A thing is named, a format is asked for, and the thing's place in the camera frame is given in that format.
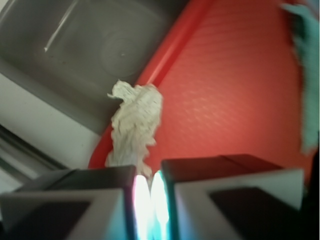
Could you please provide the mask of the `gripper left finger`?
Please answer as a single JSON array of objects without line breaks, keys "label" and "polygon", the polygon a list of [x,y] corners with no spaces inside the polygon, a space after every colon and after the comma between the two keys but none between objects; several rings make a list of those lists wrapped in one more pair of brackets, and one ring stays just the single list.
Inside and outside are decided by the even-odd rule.
[{"label": "gripper left finger", "polygon": [[56,170],[0,196],[3,240],[134,240],[132,165]]}]

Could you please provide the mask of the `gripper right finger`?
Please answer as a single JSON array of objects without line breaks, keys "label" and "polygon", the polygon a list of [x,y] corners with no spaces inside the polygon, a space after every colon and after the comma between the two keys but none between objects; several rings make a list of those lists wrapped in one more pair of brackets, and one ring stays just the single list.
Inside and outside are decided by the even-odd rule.
[{"label": "gripper right finger", "polygon": [[249,154],[165,159],[172,240],[317,240],[320,159],[304,171]]}]

